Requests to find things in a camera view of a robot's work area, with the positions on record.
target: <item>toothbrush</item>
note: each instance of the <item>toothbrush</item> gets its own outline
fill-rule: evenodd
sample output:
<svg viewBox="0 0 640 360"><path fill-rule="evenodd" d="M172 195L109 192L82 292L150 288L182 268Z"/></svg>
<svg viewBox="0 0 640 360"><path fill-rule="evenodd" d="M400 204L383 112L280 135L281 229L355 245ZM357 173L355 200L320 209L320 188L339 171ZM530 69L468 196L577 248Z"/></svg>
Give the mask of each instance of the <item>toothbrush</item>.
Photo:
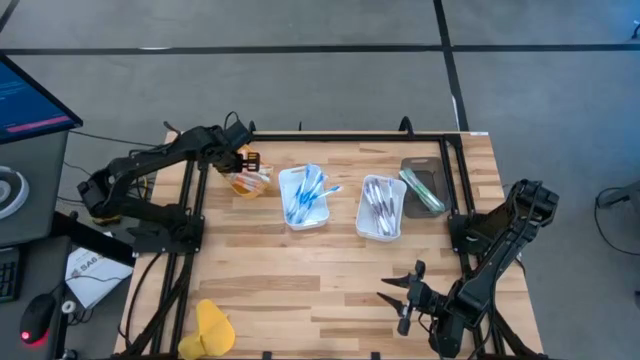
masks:
<svg viewBox="0 0 640 360"><path fill-rule="evenodd" d="M389 178L387 180L387 186L389 187L389 217L393 228L393 234L395 235L398 230L396 229L396 207L393 203L393 178Z"/></svg>
<svg viewBox="0 0 640 360"><path fill-rule="evenodd" d="M376 221L376 226L378 228L378 233L385 236L389 236L390 234L389 225L387 224L387 221L382 214L382 207L376 201L375 195L373 194L374 190L372 189L373 189L373 184L371 183L366 184L364 187L364 194L369 204L371 204L371 208L373 209L373 214Z"/></svg>
<svg viewBox="0 0 640 360"><path fill-rule="evenodd" d="M391 210L389 210L389 207L387 206L387 203L384 201L384 197L382 196L382 189L380 186L380 181L378 181L378 179L374 179L373 180L373 187L375 190L375 194L377 196L378 202L381 205L381 213L382 216L384 217L385 221L387 222L388 226L389 226L389 231L391 233L395 233L394 230L394 222L391 219Z"/></svg>
<svg viewBox="0 0 640 360"><path fill-rule="evenodd" d="M333 193L336 193L338 191L342 190L342 186L334 186L331 189L327 190L326 192L324 192L323 194L320 195L313 195L309 200L307 200L307 202L305 204L302 204L302 208L299 211L298 214L296 214L296 216L294 216L294 218L297 218L298 221L296 222L296 224L299 224L301 222L303 222L303 220L307 217L307 213L309 212L309 210L311 210L311 207L313 206L313 204L315 203L315 201L317 199L321 199L323 197L329 196Z"/></svg>
<svg viewBox="0 0 640 360"><path fill-rule="evenodd" d="M296 205L298 204L298 200L304 193L304 188L307 184L307 179L311 175L311 165L307 164L304 167L304 178L302 178L302 183L298 185L298 190L296 190L295 195L293 196L293 200L289 204L289 209L287 209L287 218L293 216L293 213L296 211Z"/></svg>
<svg viewBox="0 0 640 360"><path fill-rule="evenodd" d="M406 181L407 185L418 194L418 198L427 208L436 214L444 212L444 204L438 199L424 184L418 180L416 174L409 168L400 170L400 177Z"/></svg>
<svg viewBox="0 0 640 360"><path fill-rule="evenodd" d="M300 203L307 202L307 200L309 200L311 196L313 196L313 194L315 194L316 191L318 191L322 187L322 185L324 184L324 180L326 179L327 177L322 171L318 172L318 175L316 175L316 178L311 183L312 185L309 187L309 190L307 192L303 191L302 195L300 196Z"/></svg>

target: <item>white plastic container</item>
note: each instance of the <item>white plastic container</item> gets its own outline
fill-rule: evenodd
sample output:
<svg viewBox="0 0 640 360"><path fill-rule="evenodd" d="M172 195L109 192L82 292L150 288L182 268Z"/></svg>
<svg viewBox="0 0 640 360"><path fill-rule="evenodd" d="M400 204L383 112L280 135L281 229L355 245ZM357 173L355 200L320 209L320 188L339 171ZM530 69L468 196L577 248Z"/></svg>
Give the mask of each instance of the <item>white plastic container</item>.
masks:
<svg viewBox="0 0 640 360"><path fill-rule="evenodd" d="M358 205L358 216L356 217L356 231L358 235L378 241L390 242L400 237L400 224L402 222L402 205L404 204L404 193L407 192L407 184L402 180L393 179L393 205L395 206L396 214L396 229L398 233L395 236L384 236L378 234L376 229L376 222L374 219L373 208L367 201L364 195L364 184L378 179L383 186L386 186L389 178L378 175L367 175L362 182L362 193L360 194L360 204Z"/></svg>
<svg viewBox="0 0 640 360"><path fill-rule="evenodd" d="M284 217L284 222L289 225L291 230L295 231L317 228L329 221L329 207L327 206L326 197L319 198L313 203L311 209L309 209L306 220L302 224L290 224L289 221L287 221L286 211L290 203L294 201L294 195L298 190L298 186L300 186L302 179L304 179L304 171L305 167L301 166L282 170L278 175L280 197L282 198L282 216ZM320 171L322 171L322 169L320 169L319 166L312 164L309 178L313 180ZM324 192L324 183L322 184L321 192Z"/></svg>

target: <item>computer monitor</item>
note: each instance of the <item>computer monitor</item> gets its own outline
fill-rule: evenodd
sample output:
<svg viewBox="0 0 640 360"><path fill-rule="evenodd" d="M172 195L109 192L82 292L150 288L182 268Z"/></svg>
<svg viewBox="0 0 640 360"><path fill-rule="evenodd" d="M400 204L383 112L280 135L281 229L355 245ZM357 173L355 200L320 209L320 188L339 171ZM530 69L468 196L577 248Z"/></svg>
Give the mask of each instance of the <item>computer monitor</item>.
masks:
<svg viewBox="0 0 640 360"><path fill-rule="evenodd" d="M82 120L0 54L0 144L82 126Z"/></svg>

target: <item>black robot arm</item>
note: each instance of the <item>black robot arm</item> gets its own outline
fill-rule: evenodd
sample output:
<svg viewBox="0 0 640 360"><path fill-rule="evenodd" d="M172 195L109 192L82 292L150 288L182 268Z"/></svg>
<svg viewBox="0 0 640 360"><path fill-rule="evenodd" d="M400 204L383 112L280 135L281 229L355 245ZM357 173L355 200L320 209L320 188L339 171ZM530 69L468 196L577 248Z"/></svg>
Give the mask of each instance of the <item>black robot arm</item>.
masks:
<svg viewBox="0 0 640 360"><path fill-rule="evenodd" d="M463 330L478 327L484 315L495 306L498 279L524 246L533 241L538 229L551 223L557 203L558 196L542 187L540 182L521 180L513 186L502 205L489 214L467 218L461 224L462 228L454 233L472 243L472 248L483 255L483 259L469 275L456 281L447 295L433 291L422 282L426 265L420 260L416 262L415 274L400 279L383 279L391 285L409 289L406 305L380 294L401 318L398 332L401 335L408 333L413 310L431 315L437 321L429 336L431 348L442 356L456 357L460 352ZM519 347L513 349L516 355L536 355L519 341L499 313L495 318L495 325L508 333L505 335L507 340L511 340L507 341L508 344Z"/></svg>
<svg viewBox="0 0 640 360"><path fill-rule="evenodd" d="M258 171L260 155L249 153L247 158L237 153L251 141L251 133L236 121L227 129L194 127L164 145L151 149L133 150L129 156L114 159L106 168L95 172L78 185L82 202L91 216L108 218L116 215L149 221L157 229L130 229L136 237L135 252L186 253L197 249L195 241L204 222L192 218L190 212L178 204L155 205L129 196L129 189L138 178L181 161L195 161L200 169L212 165L221 173Z"/></svg>

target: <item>wooden table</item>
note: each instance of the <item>wooden table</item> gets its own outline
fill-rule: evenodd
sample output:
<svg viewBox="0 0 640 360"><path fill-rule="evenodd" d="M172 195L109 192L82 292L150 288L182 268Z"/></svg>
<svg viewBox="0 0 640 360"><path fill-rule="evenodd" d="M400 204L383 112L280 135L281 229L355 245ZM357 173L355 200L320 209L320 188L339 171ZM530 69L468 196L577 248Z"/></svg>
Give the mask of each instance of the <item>wooden table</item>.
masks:
<svg viewBox="0 0 640 360"><path fill-rule="evenodd" d="M464 154L478 212L503 202L504 194L486 134L462 133ZM262 196L247 200L235 195L226 181L211 170L206 201L206 232L195 257L190 283L185 332L195 329L195 304L212 299L236 332L234 348L226 357L274 358L334 357L437 358L427 333L414 323L408 337L396 332L395 311L377 291L406 299L406 291L380 281L405 275L416 259L427 264L425 281L446 293L460 277L458 256L451 250L446 216L402 219L402 237L381 243L358 237L356 212L363 178L368 174L397 177L405 157L440 157L435 142L254 142L262 159L275 166L274 183ZM454 149L449 146L460 208L464 197ZM277 174L306 163L318 164L330 185L344 190L328 199L329 223L318 229L294 232L284 224ZM176 203L184 163L158 173L152 201ZM195 189L194 176L192 189ZM158 306L166 257L158 260L135 304L132 334L138 334ZM142 271L152 256L137 260L127 308ZM513 330L534 351L542 351L522 270L513 264L497 285L498 309ZM168 349L173 313L167 317L162 349ZM122 351L119 339L115 351ZM459 357L473 350L467 331Z"/></svg>

